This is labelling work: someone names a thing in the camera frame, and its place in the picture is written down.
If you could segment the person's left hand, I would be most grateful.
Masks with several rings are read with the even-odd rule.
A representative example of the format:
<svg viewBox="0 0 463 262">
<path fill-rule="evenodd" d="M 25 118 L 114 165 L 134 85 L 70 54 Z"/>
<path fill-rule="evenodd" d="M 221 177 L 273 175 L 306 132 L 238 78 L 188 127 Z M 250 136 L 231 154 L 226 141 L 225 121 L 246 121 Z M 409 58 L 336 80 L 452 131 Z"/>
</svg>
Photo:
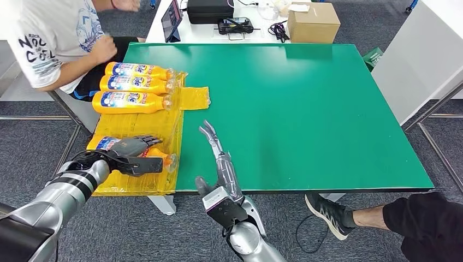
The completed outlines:
<svg viewBox="0 0 463 262">
<path fill-rule="evenodd" d="M 114 9 L 137 12 L 140 9 L 140 0 L 111 0 Z"/>
</svg>

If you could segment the person's right hand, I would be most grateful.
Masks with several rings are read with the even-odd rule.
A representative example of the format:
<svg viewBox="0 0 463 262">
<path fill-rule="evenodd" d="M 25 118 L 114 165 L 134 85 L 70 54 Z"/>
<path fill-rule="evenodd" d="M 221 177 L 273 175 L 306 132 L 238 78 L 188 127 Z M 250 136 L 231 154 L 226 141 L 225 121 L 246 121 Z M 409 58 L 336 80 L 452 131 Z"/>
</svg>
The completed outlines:
<svg viewBox="0 0 463 262">
<path fill-rule="evenodd" d="M 116 54 L 117 47 L 113 37 L 110 35 L 103 35 L 94 44 L 89 57 L 92 65 L 97 66 L 111 60 Z"/>
</svg>

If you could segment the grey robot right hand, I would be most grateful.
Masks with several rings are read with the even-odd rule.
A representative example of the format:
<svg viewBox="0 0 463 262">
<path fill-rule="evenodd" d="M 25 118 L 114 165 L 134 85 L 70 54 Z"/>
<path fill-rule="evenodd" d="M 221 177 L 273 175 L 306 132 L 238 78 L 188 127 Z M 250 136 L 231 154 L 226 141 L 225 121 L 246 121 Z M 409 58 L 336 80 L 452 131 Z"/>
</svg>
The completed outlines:
<svg viewBox="0 0 463 262">
<path fill-rule="evenodd" d="M 204 126 L 200 126 L 199 130 L 202 134 L 205 135 L 208 143 L 212 148 L 216 161 L 217 182 L 213 187 L 210 187 L 203 177 L 196 177 L 195 186 L 198 190 L 198 193 L 204 197 L 212 192 L 215 188 L 223 186 L 229 193 L 232 201 L 238 205 L 242 205 L 245 197 L 238 184 L 238 179 L 231 160 L 231 156 L 229 152 L 223 150 L 213 125 L 211 125 L 207 120 L 204 120 L 203 123 Z"/>
</svg>

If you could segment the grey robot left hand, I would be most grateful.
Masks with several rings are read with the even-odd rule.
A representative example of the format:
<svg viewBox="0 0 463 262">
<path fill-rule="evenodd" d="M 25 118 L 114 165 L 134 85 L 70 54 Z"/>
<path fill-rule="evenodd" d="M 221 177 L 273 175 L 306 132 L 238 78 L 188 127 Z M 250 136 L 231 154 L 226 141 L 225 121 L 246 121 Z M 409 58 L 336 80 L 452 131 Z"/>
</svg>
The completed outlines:
<svg viewBox="0 0 463 262">
<path fill-rule="evenodd" d="M 161 139 L 152 135 L 139 135 L 121 139 L 110 147 L 109 152 L 118 157 L 138 157 L 161 142 Z"/>
</svg>

